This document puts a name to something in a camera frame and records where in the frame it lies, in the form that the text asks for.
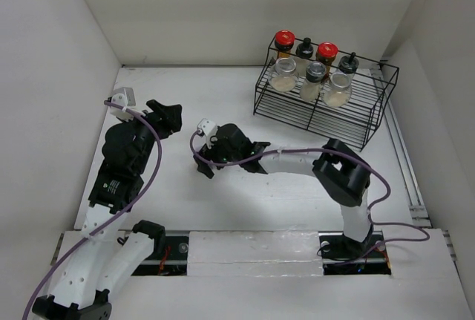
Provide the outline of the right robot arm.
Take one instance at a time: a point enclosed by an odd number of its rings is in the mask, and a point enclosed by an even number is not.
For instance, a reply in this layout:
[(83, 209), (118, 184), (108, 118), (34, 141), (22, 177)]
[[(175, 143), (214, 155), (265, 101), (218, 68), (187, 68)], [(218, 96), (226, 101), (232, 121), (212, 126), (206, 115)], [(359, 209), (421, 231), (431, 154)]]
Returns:
[(270, 142), (252, 142), (233, 123), (218, 126), (207, 119), (198, 123), (194, 136), (206, 139), (200, 150), (191, 151), (197, 170), (209, 179), (214, 177), (213, 169), (234, 165), (253, 174), (315, 177), (341, 207), (343, 235), (333, 252), (343, 259), (352, 259), (369, 249), (373, 232), (367, 206), (370, 172), (345, 143), (331, 138), (323, 151), (305, 149), (292, 153)]

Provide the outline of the black knob cap salt bottle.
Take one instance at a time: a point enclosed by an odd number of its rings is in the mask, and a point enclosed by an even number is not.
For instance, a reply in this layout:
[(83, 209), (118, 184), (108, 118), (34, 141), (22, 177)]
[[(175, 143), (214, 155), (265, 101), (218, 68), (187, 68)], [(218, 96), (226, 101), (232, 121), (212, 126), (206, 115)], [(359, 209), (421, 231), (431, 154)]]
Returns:
[(356, 73), (359, 67), (359, 60), (356, 57), (356, 53), (352, 52), (350, 55), (341, 57), (338, 63), (338, 69), (346, 75), (353, 75)]

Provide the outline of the orange label jar red lid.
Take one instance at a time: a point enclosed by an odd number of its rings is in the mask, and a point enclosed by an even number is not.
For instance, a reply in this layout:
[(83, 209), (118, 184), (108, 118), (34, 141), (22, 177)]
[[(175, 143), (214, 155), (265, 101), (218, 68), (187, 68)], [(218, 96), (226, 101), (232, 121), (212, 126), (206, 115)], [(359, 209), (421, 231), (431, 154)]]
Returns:
[(322, 42), (318, 45), (315, 56), (316, 60), (322, 63), (327, 68), (327, 72), (329, 72), (337, 55), (338, 47), (335, 44), (332, 42)]

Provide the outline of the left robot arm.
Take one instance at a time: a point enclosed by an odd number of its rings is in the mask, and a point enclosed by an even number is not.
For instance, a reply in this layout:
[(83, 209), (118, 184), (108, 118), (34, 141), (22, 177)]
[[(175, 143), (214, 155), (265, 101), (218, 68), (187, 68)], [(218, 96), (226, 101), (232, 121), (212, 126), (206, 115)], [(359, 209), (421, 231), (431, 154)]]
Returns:
[(165, 251), (164, 226), (144, 220), (134, 225), (118, 252), (114, 247), (128, 213), (151, 187), (142, 179), (151, 152), (161, 152), (162, 140), (180, 131), (183, 107), (154, 99), (147, 101), (145, 111), (112, 99), (104, 103), (123, 116), (105, 133), (103, 161), (88, 198), (81, 239), (40, 281), (24, 319), (31, 313), (41, 319), (109, 319), (112, 298), (135, 269)]

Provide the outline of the black pump cap salt bottle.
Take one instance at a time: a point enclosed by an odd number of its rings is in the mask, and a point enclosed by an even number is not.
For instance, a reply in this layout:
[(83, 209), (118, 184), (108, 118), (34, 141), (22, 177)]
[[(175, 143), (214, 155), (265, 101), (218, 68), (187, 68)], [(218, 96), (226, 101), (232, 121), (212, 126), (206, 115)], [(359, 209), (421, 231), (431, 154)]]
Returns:
[(314, 47), (312, 46), (311, 38), (304, 38), (303, 41), (297, 46), (295, 55), (297, 62), (297, 70), (299, 74), (303, 74), (307, 68), (309, 61), (314, 54)]

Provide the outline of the dark sauce jar red lid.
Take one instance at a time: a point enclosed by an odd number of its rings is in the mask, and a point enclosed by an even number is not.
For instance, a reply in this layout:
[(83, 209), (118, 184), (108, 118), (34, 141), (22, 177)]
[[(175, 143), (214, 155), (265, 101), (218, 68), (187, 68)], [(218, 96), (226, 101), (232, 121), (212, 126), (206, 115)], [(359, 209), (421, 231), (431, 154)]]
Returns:
[(274, 46), (277, 50), (277, 58), (290, 57), (293, 45), (295, 44), (295, 34), (289, 30), (279, 30), (275, 34)]

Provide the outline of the round glass jar metal rim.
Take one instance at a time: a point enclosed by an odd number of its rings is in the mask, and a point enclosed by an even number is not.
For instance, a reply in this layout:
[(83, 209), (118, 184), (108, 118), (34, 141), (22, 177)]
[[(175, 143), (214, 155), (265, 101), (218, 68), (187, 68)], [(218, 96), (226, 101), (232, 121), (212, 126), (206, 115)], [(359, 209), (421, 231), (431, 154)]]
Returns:
[(291, 91), (298, 82), (297, 63), (291, 57), (276, 60), (269, 73), (269, 84), (279, 92)]

